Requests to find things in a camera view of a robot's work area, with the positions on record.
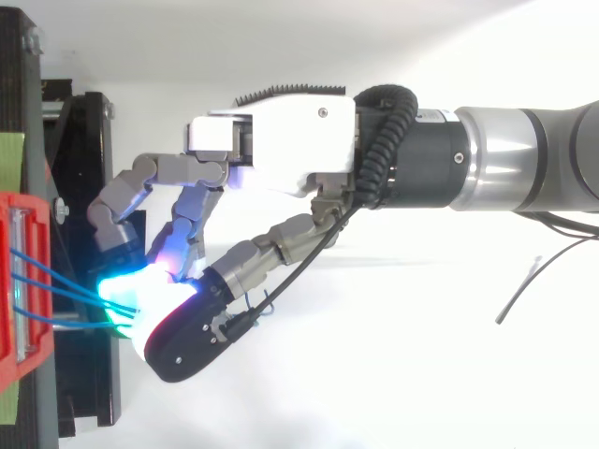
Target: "glowing object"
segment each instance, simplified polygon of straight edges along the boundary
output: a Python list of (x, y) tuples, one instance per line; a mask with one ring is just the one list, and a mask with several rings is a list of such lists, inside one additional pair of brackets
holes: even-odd
[(104, 279), (97, 291), (103, 299), (138, 310), (133, 320), (111, 310), (106, 310), (106, 314), (115, 324), (132, 325), (118, 330), (133, 341), (136, 351), (143, 359), (146, 341), (153, 330), (197, 292), (189, 283), (174, 282), (170, 274), (156, 264), (133, 273)]

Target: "coiled cable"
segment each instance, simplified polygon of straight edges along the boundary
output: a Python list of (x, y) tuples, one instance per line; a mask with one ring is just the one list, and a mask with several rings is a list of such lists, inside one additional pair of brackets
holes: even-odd
[(395, 154), (418, 111), (416, 96), (394, 84), (374, 86), (354, 98), (356, 106), (379, 108), (388, 102), (392, 110), (362, 158), (356, 178), (355, 204), (375, 209), (382, 200), (387, 174)]

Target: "robotic hand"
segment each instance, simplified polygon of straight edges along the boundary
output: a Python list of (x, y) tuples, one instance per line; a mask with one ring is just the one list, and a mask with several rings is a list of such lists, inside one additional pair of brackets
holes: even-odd
[[(178, 382), (244, 335), (359, 209), (599, 210), (597, 124), (599, 103), (452, 113), (418, 109), (410, 91), (392, 85), (355, 99), (342, 88), (271, 88), (195, 118), (184, 154), (139, 156), (102, 190), (88, 218), (109, 275), (133, 273), (124, 282), (133, 297), (159, 284), (162, 307), (140, 302), (139, 316), (160, 312), (134, 343), (163, 380)], [(238, 243), (195, 279), (203, 229), (223, 187), (256, 182), (293, 196), (316, 191), (312, 214)], [(126, 217), (154, 184), (183, 190), (144, 257)], [(258, 306), (227, 313), (269, 271), (298, 262)], [(155, 269), (168, 274), (147, 274)]]

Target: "black connector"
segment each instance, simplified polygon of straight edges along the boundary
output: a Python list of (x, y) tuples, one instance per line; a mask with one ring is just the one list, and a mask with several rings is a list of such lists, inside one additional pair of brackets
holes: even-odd
[(248, 330), (254, 327), (254, 323), (256, 322), (255, 311), (256, 309), (254, 308), (251, 308), (248, 311), (243, 311), (239, 315), (235, 315), (233, 318), (228, 320), (224, 325), (221, 325), (221, 332), (223, 332), (226, 339), (234, 343), (243, 337)]

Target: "black cable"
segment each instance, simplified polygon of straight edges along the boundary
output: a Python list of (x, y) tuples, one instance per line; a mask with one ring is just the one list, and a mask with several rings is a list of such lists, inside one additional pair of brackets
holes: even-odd
[(356, 176), (356, 206), (375, 209), (383, 195), (393, 158), (418, 112), (416, 96), (405, 87), (394, 84), (374, 86), (358, 94), (356, 106), (380, 108), (383, 102), (391, 105), (381, 130), (365, 150)]
[(577, 234), (570, 234), (569, 232), (564, 232), (561, 229), (558, 229), (558, 227), (554, 223), (561, 223), (563, 225), (584, 228), (584, 229), (592, 229), (595, 226), (585, 225), (585, 224), (573, 222), (572, 220), (567, 220), (567, 219), (556, 220), (556, 218), (561, 219), (562, 217), (559, 217), (552, 213), (527, 212), (526, 214), (519, 213), (519, 215), (522, 215), (525, 218), (530, 218), (531, 220), (536, 220), (539, 223), (541, 223), (542, 225), (551, 229), (552, 231), (557, 232), (558, 234), (561, 234), (562, 236), (565, 236), (565, 237), (568, 237), (571, 239), (579, 239), (579, 240), (577, 242), (571, 244), (570, 246), (567, 246), (566, 248), (564, 248), (563, 250), (561, 250), (560, 252), (555, 254), (553, 257), (551, 257), (545, 264), (543, 264), (537, 271), (535, 271), (528, 279), (526, 279), (522, 283), (522, 285), (519, 287), (519, 289), (516, 291), (516, 293), (512, 296), (512, 298), (509, 300), (509, 302), (505, 305), (504, 309), (499, 313), (499, 315), (497, 315), (497, 318), (495, 318), (495, 323), (497, 323), (498, 325), (500, 325), (504, 321), (505, 317), (511, 311), (512, 307), (514, 307), (514, 304), (516, 304), (516, 301), (518, 300), (518, 298), (522, 295), (522, 293), (524, 293), (524, 290), (526, 290), (526, 288), (531, 284), (531, 282), (534, 281), (534, 279), (539, 274), (541, 274), (541, 272), (545, 268), (547, 268), (552, 262), (554, 262), (556, 259), (558, 259), (560, 256), (562, 256), (564, 253), (570, 251), (572, 248), (575, 248), (576, 246), (578, 246), (581, 243), (584, 243), (585, 241), (599, 239), (599, 236), (597, 236), (597, 235), (580, 236)]
[(272, 302), (280, 296), (284, 290), (295, 281), (298, 276), (316, 259), (316, 257), (324, 250), (329, 242), (337, 235), (347, 221), (360, 209), (360, 207), (354, 207), (348, 210), (339, 221), (333, 225), (324, 237), (318, 242), (314, 249), (308, 254), (308, 256), (299, 264), (299, 266), (293, 270), (293, 272), (282, 281), (277, 288), (275, 288), (270, 295), (262, 300), (255, 308), (251, 308), (248, 311), (243, 311), (238, 315), (235, 315), (225, 325), (221, 326), (221, 331), (225, 334), (226, 338), (230, 341), (239, 340), (248, 330), (254, 326), (254, 321), (260, 317), (260, 314), (266, 310)]
[(272, 301), (274, 301), (278, 296), (280, 296), (284, 290), (295, 281), (300, 274), (316, 259), (316, 257), (326, 248), (329, 242), (337, 235), (337, 233), (341, 230), (341, 228), (347, 223), (347, 221), (354, 215), (359, 208), (352, 208), (348, 210), (339, 221), (331, 228), (325, 236), (318, 242), (318, 244), (314, 247), (314, 249), (308, 254), (308, 256), (299, 264), (299, 266), (293, 270), (293, 272), (282, 281), (277, 288), (275, 288), (270, 295), (268, 295), (265, 299), (262, 300), (255, 308), (251, 314), (255, 317), (255, 319), (260, 316)]
[(567, 218), (560, 217), (551, 212), (516, 212), (516, 214), (520, 217), (536, 221), (541, 221), (539, 218), (542, 218), (545, 223), (563, 227), (564, 229), (570, 229), (571, 231), (584, 232), (595, 236), (599, 235), (599, 226), (568, 220)]
[(544, 216), (542, 216), (541, 214), (534, 212), (533, 216), (535, 217), (535, 220), (537, 220), (538, 222), (541, 223), (541, 225), (544, 225), (546, 227), (548, 227), (549, 229), (551, 229), (553, 232), (557, 232), (558, 234), (561, 234), (565, 237), (569, 237), (571, 239), (590, 239), (590, 240), (597, 240), (599, 239), (598, 236), (593, 235), (593, 236), (580, 236), (578, 234), (570, 234), (569, 232), (564, 232), (561, 229), (558, 229), (557, 226), (555, 226), (554, 224), (552, 224), (551, 222), (549, 222)]
[(590, 237), (590, 238), (586, 238), (586, 239), (580, 239), (579, 241), (572, 243), (571, 245), (565, 247), (564, 249), (559, 251), (557, 254), (555, 254), (553, 257), (551, 257), (545, 264), (543, 264), (537, 271), (535, 271), (532, 276), (530, 276), (526, 281), (524, 281), (522, 283), (520, 288), (516, 291), (516, 293), (512, 296), (512, 298), (509, 300), (509, 302), (505, 305), (504, 309), (499, 313), (499, 315), (497, 315), (497, 318), (495, 318), (495, 323), (500, 325), (504, 321), (504, 319), (507, 316), (507, 314), (509, 313), (509, 311), (511, 311), (512, 307), (514, 307), (514, 304), (516, 304), (516, 301), (518, 300), (520, 295), (522, 295), (522, 293), (524, 293), (524, 290), (526, 290), (526, 288), (531, 284), (531, 282), (534, 281), (534, 279), (536, 279), (536, 277), (539, 274), (541, 274), (545, 270), (545, 268), (547, 268), (549, 265), (551, 265), (562, 254), (570, 251), (572, 248), (577, 247), (579, 244), (584, 243), (585, 241), (589, 241), (589, 240), (593, 240), (593, 239), (596, 239), (596, 238)]

